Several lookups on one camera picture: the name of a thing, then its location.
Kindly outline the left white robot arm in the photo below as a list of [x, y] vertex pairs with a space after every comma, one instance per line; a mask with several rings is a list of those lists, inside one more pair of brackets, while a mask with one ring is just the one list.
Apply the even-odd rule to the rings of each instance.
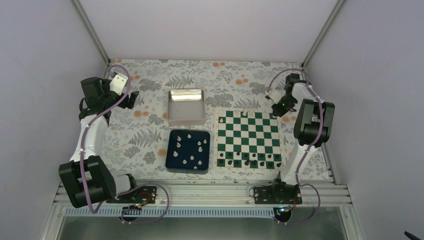
[[90, 77], [82, 80], [84, 97], [79, 104], [81, 131], [76, 149], [58, 174], [74, 208], [102, 203], [119, 195], [131, 203], [139, 197], [139, 188], [130, 173], [112, 174], [101, 158], [112, 109], [132, 109], [139, 91], [125, 93], [127, 76], [117, 73], [113, 79]]

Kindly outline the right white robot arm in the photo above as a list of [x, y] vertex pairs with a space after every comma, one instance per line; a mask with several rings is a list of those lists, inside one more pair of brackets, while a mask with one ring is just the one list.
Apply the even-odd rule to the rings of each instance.
[[289, 73], [285, 77], [283, 90], [284, 93], [269, 90], [266, 97], [274, 102], [271, 109], [275, 117], [283, 117], [290, 112], [297, 114], [293, 127], [295, 144], [283, 168], [282, 181], [299, 185], [304, 163], [331, 136], [336, 107], [318, 96], [310, 82], [301, 79], [297, 73]]

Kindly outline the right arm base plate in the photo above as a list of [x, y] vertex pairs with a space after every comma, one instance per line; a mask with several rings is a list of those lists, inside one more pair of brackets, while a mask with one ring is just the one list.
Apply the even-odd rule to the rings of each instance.
[[297, 185], [254, 186], [252, 196], [256, 205], [301, 205], [303, 203], [302, 194]]

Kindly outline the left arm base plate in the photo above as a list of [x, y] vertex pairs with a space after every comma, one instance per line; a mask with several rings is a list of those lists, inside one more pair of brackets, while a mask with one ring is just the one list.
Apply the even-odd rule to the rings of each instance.
[[131, 193], [109, 199], [108, 204], [145, 205], [154, 204], [156, 201], [157, 187], [153, 185], [143, 186]]

